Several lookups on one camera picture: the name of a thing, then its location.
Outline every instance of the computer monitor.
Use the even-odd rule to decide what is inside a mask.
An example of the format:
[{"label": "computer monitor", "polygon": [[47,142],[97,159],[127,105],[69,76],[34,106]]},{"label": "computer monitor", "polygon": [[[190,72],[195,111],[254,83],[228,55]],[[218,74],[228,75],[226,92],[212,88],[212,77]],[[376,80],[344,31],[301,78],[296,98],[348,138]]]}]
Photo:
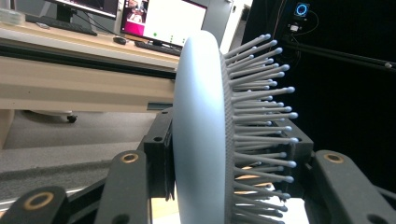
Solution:
[{"label": "computer monitor", "polygon": [[190,0],[125,0],[120,32],[183,47],[202,29],[206,7]]},{"label": "computer monitor", "polygon": [[117,18],[119,0],[46,0],[57,4],[57,20],[70,21],[71,9],[85,11],[111,20]]}]

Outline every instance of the black wall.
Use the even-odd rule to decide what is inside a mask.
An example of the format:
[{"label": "black wall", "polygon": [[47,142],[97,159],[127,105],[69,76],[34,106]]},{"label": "black wall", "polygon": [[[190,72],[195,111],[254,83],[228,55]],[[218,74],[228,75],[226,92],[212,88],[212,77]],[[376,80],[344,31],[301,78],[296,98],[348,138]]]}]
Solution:
[{"label": "black wall", "polygon": [[[269,8],[270,2],[253,2],[244,42],[274,32],[278,6]],[[295,6],[295,1],[286,2],[276,28],[282,35],[288,33],[285,25]],[[299,43],[396,62],[396,1],[316,0],[310,4],[319,26],[295,36]],[[307,18],[306,31],[317,22],[312,13]],[[280,39],[279,46],[284,44]],[[396,191],[396,73],[302,50],[285,49],[284,56],[279,59],[289,61],[292,69],[278,80],[278,87],[294,86],[296,92],[276,100],[299,113],[293,122],[312,138],[315,150],[346,154],[375,185]]]}]

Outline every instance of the metal screw hole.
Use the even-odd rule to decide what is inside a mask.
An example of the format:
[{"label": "metal screw hole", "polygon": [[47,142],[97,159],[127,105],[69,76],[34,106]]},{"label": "metal screw hole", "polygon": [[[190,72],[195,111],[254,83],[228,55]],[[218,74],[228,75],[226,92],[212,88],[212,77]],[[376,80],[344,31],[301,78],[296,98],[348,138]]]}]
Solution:
[{"label": "metal screw hole", "polygon": [[324,159],[334,162],[334,163],[343,163],[344,162],[344,158],[342,158],[341,156],[335,155],[335,154],[325,154]]},{"label": "metal screw hole", "polygon": [[41,192],[28,198],[23,204],[23,208],[26,210],[36,210],[49,204],[53,199],[53,193]]},{"label": "metal screw hole", "polygon": [[139,156],[137,154],[134,153],[130,153],[130,154],[126,154],[123,157],[121,157],[121,160],[125,163],[129,163],[129,162],[134,162],[139,158]]}]

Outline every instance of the cable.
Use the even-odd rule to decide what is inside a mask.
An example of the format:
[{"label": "cable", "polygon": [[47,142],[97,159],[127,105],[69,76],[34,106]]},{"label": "cable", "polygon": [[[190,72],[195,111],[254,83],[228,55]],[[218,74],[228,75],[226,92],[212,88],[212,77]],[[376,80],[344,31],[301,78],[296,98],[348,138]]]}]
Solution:
[{"label": "cable", "polygon": [[285,52],[282,52],[282,54],[279,54],[276,57],[277,62],[286,63],[290,65],[289,71],[294,70],[297,67],[297,65],[300,63],[300,60],[301,60],[301,52],[299,50],[295,50],[293,55],[291,54],[287,55],[285,54]]},{"label": "cable", "polygon": [[[148,43],[153,45],[154,41],[150,40]],[[167,49],[174,49],[174,50],[181,51],[181,48],[174,47],[172,45],[168,45],[168,44],[164,44],[164,43],[162,43],[162,47],[167,48]]]},{"label": "cable", "polygon": [[319,16],[318,16],[318,14],[315,13],[314,11],[312,11],[312,10],[310,10],[310,11],[308,11],[308,12],[314,14],[315,17],[317,17],[317,25],[316,25],[314,28],[312,28],[311,30],[309,30],[309,31],[307,31],[307,32],[304,32],[304,33],[297,34],[297,35],[306,35],[306,34],[308,34],[308,33],[311,33],[311,32],[313,32],[314,30],[316,30],[316,29],[318,28],[318,26],[319,26]]},{"label": "cable", "polygon": [[265,25],[268,25],[268,2],[265,0]]},{"label": "cable", "polygon": [[277,18],[276,18],[276,23],[275,23],[275,28],[274,28],[274,32],[273,32],[273,39],[275,37],[275,33],[276,33],[276,28],[277,28],[277,24],[279,23],[279,17],[280,17],[280,11],[282,10],[282,7],[284,6],[284,4],[286,5],[286,3],[288,2],[288,0],[282,0],[282,2],[280,3],[279,6],[279,10],[277,11]]},{"label": "cable", "polygon": [[113,34],[113,35],[117,35],[117,34],[111,32],[111,31],[107,30],[106,27],[104,27],[103,25],[99,24],[97,21],[95,21],[93,18],[91,18],[86,12],[84,12],[84,13],[85,13],[85,15],[87,15],[88,18],[90,18],[91,20],[93,20],[96,24],[98,24],[98,25],[101,26],[101,27],[99,27],[99,26],[97,26],[97,25],[95,25],[95,24],[92,24],[90,21],[87,21],[86,19],[82,18],[82,17],[79,16],[77,13],[75,13],[75,15],[76,15],[77,17],[79,17],[80,19],[84,20],[85,22],[87,22],[89,25],[92,25],[92,26],[94,26],[94,27],[96,27],[96,28],[99,28],[99,29],[101,29],[101,30],[104,30],[104,31],[106,31],[106,32],[109,32],[109,33],[111,33],[111,34]]},{"label": "cable", "polygon": [[297,48],[299,47],[299,45],[300,45],[300,42],[298,42],[298,40],[294,37],[294,35],[293,34],[291,34],[291,37],[296,41],[296,43],[297,43]]},{"label": "cable", "polygon": [[99,28],[99,29],[102,29],[102,30],[104,30],[104,31],[107,31],[107,32],[109,32],[109,33],[111,33],[111,34],[113,34],[113,35],[117,35],[117,34],[113,33],[112,31],[108,30],[105,26],[101,25],[101,24],[100,24],[99,22],[97,22],[96,20],[94,20],[88,13],[84,12],[84,14],[85,14],[88,18],[90,18],[91,20],[93,20],[96,24],[98,24],[99,26],[102,27],[102,28],[101,28],[101,27],[97,27],[96,25],[92,24],[92,25],[95,26],[96,28]]},{"label": "cable", "polygon": [[95,0],[95,2],[99,5],[99,8],[101,7],[101,4],[99,3],[98,0]]}]

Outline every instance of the keyboard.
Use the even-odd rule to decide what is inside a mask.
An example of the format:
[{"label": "keyboard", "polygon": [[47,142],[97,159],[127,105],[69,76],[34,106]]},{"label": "keyboard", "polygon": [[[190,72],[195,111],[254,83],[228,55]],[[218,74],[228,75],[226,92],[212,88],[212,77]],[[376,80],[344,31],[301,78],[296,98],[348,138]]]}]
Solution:
[{"label": "keyboard", "polygon": [[66,21],[57,21],[56,19],[53,19],[51,17],[36,17],[32,15],[26,15],[25,17],[26,21],[29,22],[41,22],[44,24],[47,24],[49,27],[54,27],[58,29],[63,29],[67,31],[72,31],[72,32],[77,32],[85,35],[98,35],[96,32],[94,32],[91,29],[82,27],[80,24],[75,24],[75,23],[69,23]]},{"label": "keyboard", "polygon": [[150,49],[150,50],[154,50],[154,51],[157,51],[157,52],[171,54],[171,55],[175,55],[175,56],[180,56],[180,53],[181,53],[181,50],[169,49],[167,47],[151,45],[151,44],[147,44],[147,43],[141,42],[141,41],[135,41],[134,44],[138,48],[141,48],[141,49]]}]

